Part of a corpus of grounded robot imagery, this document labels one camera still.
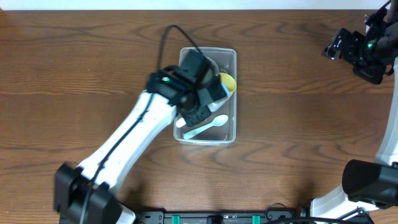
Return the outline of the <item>white plastic fork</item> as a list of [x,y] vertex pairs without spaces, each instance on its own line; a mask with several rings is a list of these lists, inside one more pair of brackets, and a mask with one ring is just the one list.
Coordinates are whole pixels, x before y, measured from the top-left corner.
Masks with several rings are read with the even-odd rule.
[[175,122],[175,126],[177,127],[177,128],[182,128],[183,126],[185,126],[186,125],[186,121],[184,120],[184,118],[181,116],[181,115],[178,115],[177,117],[176,117],[176,122]]

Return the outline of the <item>light green plastic spoon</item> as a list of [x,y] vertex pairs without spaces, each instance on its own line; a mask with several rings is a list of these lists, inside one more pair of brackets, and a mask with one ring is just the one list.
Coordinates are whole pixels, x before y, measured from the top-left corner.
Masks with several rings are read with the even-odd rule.
[[228,121],[228,119],[229,119],[229,117],[226,114],[219,115],[219,116],[215,117],[212,122],[210,122],[204,126],[201,126],[199,128],[193,129],[187,133],[184,133],[183,138],[191,139],[191,138],[195,137],[196,135],[206,131],[207,129],[212,128],[213,126],[222,126]]

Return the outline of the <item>light blue plastic bowl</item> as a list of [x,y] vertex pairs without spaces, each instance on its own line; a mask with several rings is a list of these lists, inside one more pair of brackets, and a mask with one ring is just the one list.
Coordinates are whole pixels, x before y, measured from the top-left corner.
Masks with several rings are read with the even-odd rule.
[[217,63],[210,57],[207,57],[207,59],[210,61],[211,65],[210,65],[210,71],[213,73],[214,76],[218,76],[219,75],[219,67],[217,65]]

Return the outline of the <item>yellow plastic cup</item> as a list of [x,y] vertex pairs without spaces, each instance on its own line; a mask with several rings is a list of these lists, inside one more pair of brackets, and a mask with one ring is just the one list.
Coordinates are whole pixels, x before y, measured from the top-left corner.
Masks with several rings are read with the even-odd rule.
[[237,88],[237,83],[235,79],[231,75],[222,72],[219,73],[219,76],[221,78],[221,81],[226,85],[228,91],[230,93],[233,93]]

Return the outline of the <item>white plastic cup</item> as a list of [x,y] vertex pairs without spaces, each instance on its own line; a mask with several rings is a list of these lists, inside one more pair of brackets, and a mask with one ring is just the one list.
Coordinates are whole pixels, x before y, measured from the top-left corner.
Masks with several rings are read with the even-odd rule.
[[215,112],[219,110],[230,99],[230,97],[231,95],[227,96],[226,98],[220,99],[216,102],[210,103],[209,105],[207,105],[207,107],[211,112]]

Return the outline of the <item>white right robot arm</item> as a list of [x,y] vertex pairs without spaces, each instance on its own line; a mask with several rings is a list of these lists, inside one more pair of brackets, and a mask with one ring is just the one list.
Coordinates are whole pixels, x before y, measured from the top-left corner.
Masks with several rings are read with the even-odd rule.
[[[322,53],[353,65],[354,74],[378,85],[392,66],[397,75],[397,28],[368,29],[365,35],[340,29]],[[374,162],[350,160],[342,183],[310,203],[309,213],[320,223],[347,217],[352,211],[387,209],[397,206],[397,92],[393,92],[387,128]]]

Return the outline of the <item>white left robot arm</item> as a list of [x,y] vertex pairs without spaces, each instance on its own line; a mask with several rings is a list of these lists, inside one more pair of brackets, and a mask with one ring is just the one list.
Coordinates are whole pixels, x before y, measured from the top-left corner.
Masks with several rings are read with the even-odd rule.
[[134,223],[136,214],[116,194],[154,138],[177,115],[186,126],[206,120],[236,90],[226,73],[198,76],[177,66],[151,73],[127,118],[76,168],[64,163],[55,173],[54,204],[70,223]]

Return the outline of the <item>clear plastic container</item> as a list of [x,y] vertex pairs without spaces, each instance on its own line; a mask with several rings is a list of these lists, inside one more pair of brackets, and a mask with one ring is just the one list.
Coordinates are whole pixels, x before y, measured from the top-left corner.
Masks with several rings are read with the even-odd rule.
[[[233,49],[218,47],[200,47],[203,54],[212,59],[217,64],[221,73],[227,73],[235,81],[238,80],[237,73],[237,54]],[[227,99],[221,107],[212,112],[211,116],[203,123],[188,127],[174,126],[174,138],[180,144],[200,145],[200,146],[227,146],[236,139],[237,124],[237,92],[234,91],[229,99]],[[225,114],[228,116],[227,122],[222,126],[212,126],[191,139],[184,139],[183,135],[193,129],[204,126],[214,120],[215,117]]]

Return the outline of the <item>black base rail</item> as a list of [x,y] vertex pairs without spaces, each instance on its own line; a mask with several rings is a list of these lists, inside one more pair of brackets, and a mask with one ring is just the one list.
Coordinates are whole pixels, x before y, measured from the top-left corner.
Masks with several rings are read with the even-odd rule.
[[281,203],[274,203],[262,211],[218,211],[218,212],[167,212],[165,210],[142,211],[137,214],[135,224],[264,224],[315,223],[306,208],[296,212]]

